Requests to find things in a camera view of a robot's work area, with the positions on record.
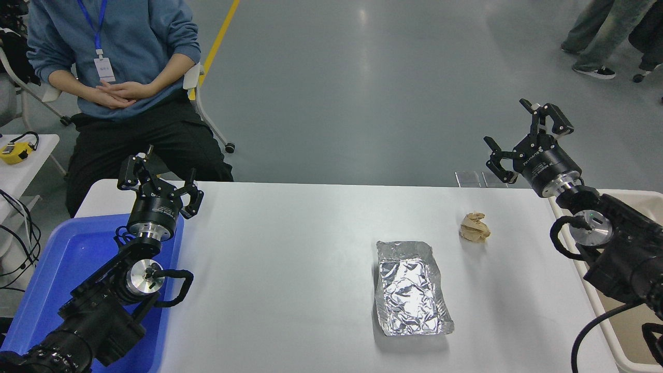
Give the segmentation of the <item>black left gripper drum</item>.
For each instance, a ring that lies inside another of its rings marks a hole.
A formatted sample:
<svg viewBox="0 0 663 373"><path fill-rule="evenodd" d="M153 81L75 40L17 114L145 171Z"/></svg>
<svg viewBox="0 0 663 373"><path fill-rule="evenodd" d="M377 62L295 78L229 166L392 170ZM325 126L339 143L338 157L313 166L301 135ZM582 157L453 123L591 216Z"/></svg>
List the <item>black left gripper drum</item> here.
<svg viewBox="0 0 663 373"><path fill-rule="evenodd" d="M138 187L137 198L128 220L130 233L147 231L174 233L182 208L176 187L168 183L145 183Z"/></svg>

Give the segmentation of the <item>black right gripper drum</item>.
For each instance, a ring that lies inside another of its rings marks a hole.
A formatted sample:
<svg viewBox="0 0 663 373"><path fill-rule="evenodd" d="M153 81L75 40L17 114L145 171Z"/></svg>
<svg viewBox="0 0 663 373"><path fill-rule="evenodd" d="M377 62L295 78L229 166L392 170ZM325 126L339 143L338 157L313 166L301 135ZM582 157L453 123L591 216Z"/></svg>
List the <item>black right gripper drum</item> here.
<svg viewBox="0 0 663 373"><path fill-rule="evenodd" d="M559 146L526 146L517 151L517 172L523 175L537 194L552 194L557 181L578 184L581 168Z"/></svg>

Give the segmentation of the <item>person's left hand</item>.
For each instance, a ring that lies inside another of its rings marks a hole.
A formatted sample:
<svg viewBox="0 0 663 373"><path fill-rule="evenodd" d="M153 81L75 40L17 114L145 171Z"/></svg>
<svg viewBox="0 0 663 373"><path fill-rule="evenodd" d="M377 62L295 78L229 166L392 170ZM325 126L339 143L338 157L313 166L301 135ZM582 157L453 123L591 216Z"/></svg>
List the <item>person's left hand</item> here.
<svg viewBox="0 0 663 373"><path fill-rule="evenodd" d="M158 91L151 83L124 82L110 84L109 92L123 99L140 100L153 97Z"/></svg>

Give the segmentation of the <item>person's right hand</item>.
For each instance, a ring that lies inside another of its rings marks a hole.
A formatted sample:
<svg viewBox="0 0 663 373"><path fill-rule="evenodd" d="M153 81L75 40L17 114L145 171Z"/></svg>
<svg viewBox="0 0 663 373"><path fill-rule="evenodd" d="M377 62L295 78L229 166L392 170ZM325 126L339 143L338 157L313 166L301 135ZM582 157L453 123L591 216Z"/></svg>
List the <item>person's right hand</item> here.
<svg viewBox="0 0 663 373"><path fill-rule="evenodd" d="M137 100L135 99L126 99L118 95L114 95L102 90L100 87L93 89L93 101L103 106L104 108L109 109L123 109L128 108L135 104Z"/></svg>

